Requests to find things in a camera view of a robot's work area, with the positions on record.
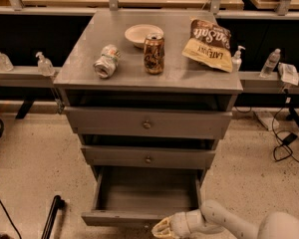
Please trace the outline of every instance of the soda can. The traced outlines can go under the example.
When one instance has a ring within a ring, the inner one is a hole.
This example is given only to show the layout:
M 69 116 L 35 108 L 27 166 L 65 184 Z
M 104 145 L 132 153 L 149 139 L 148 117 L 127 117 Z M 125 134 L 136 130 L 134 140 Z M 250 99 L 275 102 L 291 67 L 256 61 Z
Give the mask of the soda can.
M 163 34 L 148 34 L 144 44 L 144 64 L 149 74 L 157 75 L 163 71 L 164 55 Z

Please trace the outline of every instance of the white robotic arm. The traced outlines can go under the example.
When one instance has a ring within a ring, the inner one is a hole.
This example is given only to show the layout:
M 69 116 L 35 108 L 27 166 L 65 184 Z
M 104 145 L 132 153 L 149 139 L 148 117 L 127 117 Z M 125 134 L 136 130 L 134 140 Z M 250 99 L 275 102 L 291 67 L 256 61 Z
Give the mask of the white robotic arm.
M 226 228 L 236 238 L 299 239 L 299 220 L 274 212 L 255 226 L 230 213 L 218 202 L 206 200 L 200 210 L 179 212 L 164 218 L 152 229 L 156 238 L 189 238 L 192 233 L 213 234 Z

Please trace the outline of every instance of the bowl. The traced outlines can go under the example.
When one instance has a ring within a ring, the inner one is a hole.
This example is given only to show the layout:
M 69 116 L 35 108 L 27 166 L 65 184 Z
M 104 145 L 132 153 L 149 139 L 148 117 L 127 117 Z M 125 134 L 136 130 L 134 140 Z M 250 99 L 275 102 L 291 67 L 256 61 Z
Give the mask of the bowl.
M 125 35 L 126 38 L 132 42 L 136 47 L 143 48 L 144 41 L 148 34 L 150 33 L 162 33 L 163 31 L 161 28 L 154 26 L 154 25 L 147 25 L 147 24 L 140 24 L 134 25 L 130 27 Z

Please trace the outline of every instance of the beige floor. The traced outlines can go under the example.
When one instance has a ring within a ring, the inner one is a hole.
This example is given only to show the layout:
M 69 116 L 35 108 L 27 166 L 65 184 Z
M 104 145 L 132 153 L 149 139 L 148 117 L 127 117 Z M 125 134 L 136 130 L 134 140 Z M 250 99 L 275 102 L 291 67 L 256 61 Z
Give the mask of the beige floor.
M 91 208 L 96 181 L 65 116 L 31 113 L 21 120 L 9 114 L 1 118 L 6 128 L 0 139 L 0 197 L 24 239 L 41 238 L 56 194 L 66 200 L 67 208 L 58 213 L 51 238 L 153 238 L 145 230 L 85 225 L 80 215 Z M 298 134 L 290 146 L 299 158 L 299 129 L 284 118 L 279 117 L 279 129 Z M 215 199 L 255 224 L 271 211 L 299 218 L 299 163 L 292 158 L 274 162 L 274 146 L 273 133 L 253 112 L 235 113 L 201 188 L 203 199 Z M 18 238 L 1 207 L 0 232 Z M 225 231 L 194 238 L 234 237 Z

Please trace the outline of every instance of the bottle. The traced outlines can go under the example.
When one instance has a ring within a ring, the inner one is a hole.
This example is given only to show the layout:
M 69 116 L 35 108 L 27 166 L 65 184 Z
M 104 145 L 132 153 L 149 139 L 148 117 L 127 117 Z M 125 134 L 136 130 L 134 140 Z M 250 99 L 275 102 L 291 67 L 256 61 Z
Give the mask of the bottle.
M 235 55 L 231 57 L 231 63 L 232 63 L 232 72 L 238 72 L 241 66 L 241 49 L 246 50 L 242 46 L 238 46 L 238 50 L 235 52 Z
M 36 54 L 36 58 L 39 58 L 39 60 L 38 60 L 39 72 L 43 76 L 53 76 L 56 73 L 51 61 L 49 59 L 45 58 L 43 56 L 42 52 L 38 52 Z
M 13 65 L 9 57 L 0 52 L 0 70 L 11 71 L 12 69 L 13 69 Z
M 112 76 L 119 65 L 121 53 L 119 49 L 113 45 L 107 45 L 102 49 L 101 58 L 94 63 L 94 70 L 100 78 L 106 79 Z
M 268 78 L 272 71 L 277 66 L 280 60 L 280 49 L 276 49 L 274 52 L 270 53 L 268 59 L 266 60 L 265 65 L 261 69 L 260 77 L 261 78 Z

